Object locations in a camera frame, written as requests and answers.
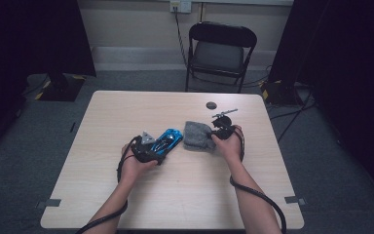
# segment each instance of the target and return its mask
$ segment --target black folding chair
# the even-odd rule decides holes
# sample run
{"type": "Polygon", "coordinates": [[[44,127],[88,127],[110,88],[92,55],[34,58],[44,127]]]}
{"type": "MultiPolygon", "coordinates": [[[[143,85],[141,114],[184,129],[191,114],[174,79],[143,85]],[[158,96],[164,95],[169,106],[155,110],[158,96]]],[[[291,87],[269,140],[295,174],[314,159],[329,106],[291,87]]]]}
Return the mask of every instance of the black folding chair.
{"type": "Polygon", "coordinates": [[[245,73],[251,53],[257,43],[256,35],[243,26],[233,26],[218,22],[199,22],[190,28],[189,51],[185,92],[189,89],[190,72],[207,73],[236,78],[242,91],[245,73]],[[248,48],[244,58],[244,49],[248,48]]]}

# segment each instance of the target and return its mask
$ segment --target chair seat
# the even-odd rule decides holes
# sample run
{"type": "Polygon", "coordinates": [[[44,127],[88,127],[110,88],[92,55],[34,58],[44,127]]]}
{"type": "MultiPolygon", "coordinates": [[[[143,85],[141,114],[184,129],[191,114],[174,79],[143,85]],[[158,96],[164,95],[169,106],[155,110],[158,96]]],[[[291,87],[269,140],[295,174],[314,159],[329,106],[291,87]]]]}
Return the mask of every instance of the chair seat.
{"type": "Polygon", "coordinates": [[[243,48],[200,41],[191,61],[193,68],[237,75],[243,71],[243,48]]]}

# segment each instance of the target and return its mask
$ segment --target wooden table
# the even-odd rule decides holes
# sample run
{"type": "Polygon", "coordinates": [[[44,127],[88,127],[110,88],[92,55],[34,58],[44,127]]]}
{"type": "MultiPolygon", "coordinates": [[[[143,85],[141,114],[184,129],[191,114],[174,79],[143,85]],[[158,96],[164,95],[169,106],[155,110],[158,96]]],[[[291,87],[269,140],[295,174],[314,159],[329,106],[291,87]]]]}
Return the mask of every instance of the wooden table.
{"type": "MultiPolygon", "coordinates": [[[[214,114],[228,114],[243,127],[243,163],[282,209],[289,229],[304,225],[299,205],[286,204],[294,191],[263,100],[258,95],[98,91],[41,219],[44,228],[80,228],[117,184],[121,148],[143,131],[157,138],[166,129],[184,131],[186,121],[212,127],[214,114]],[[213,101],[215,110],[206,108],[213,101]]],[[[217,152],[188,151],[181,141],[162,166],[147,172],[129,197],[122,229],[243,229],[229,171],[217,152]]]]}

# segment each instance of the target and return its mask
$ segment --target chair backrest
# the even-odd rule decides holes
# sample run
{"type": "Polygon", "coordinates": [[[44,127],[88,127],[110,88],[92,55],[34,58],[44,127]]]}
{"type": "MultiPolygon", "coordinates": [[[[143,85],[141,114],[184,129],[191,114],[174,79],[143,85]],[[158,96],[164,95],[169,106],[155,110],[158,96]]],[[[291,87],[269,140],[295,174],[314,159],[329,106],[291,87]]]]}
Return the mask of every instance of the chair backrest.
{"type": "Polygon", "coordinates": [[[189,32],[192,39],[210,43],[251,48],[257,43],[256,34],[243,26],[204,21],[194,24],[189,32]]]}

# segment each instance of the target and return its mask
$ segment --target gray carpet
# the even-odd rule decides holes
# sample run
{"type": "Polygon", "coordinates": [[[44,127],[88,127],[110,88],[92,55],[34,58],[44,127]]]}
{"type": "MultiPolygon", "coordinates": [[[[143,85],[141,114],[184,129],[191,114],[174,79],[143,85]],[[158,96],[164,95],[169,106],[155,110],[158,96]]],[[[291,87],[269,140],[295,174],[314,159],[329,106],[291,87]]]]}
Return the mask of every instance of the gray carpet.
{"type": "MultiPolygon", "coordinates": [[[[245,82],[265,75],[264,71],[249,71],[245,82]]],[[[34,100],[39,90],[26,95],[20,117],[0,140],[0,233],[74,233],[43,229],[40,226],[43,210],[36,205],[51,196],[93,92],[183,92],[184,77],[185,71],[181,70],[98,71],[96,78],[89,77],[85,82],[75,102],[34,100]]],[[[44,79],[45,75],[30,76],[29,89],[39,86],[44,79]]],[[[220,93],[237,90],[206,82],[194,82],[192,86],[220,93]]],[[[299,92],[306,98],[309,91],[299,92]]],[[[259,94],[260,91],[249,87],[243,93],[259,94]]],[[[271,117],[296,110],[270,105],[267,109],[271,117]]],[[[272,120],[277,137],[292,117],[272,120]]],[[[374,184],[362,166],[337,143],[330,124],[318,108],[310,108],[296,118],[282,137],[280,150],[296,195],[307,202],[301,206],[305,227],[288,233],[374,233],[374,184]]]]}

